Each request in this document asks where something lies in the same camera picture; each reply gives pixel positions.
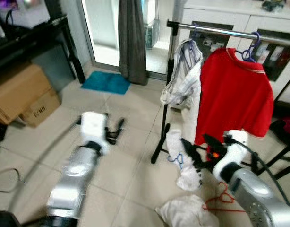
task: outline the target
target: black table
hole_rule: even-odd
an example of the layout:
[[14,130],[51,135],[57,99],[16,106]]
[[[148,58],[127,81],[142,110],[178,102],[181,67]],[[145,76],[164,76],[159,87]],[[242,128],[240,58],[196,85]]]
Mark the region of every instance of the black table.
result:
[[[66,16],[38,25],[31,30],[22,28],[12,32],[12,28],[16,27],[11,26],[9,28],[8,32],[6,32],[8,35],[7,40],[0,41],[0,61],[3,61],[3,65],[7,66],[9,62],[14,60],[10,56],[15,52],[24,51],[37,43],[45,43],[48,40],[56,39],[57,36],[62,34],[68,48],[68,60],[73,63],[79,82],[81,84],[85,82],[83,69],[77,57],[77,50]],[[0,124],[0,142],[4,140],[7,127],[7,125]]]

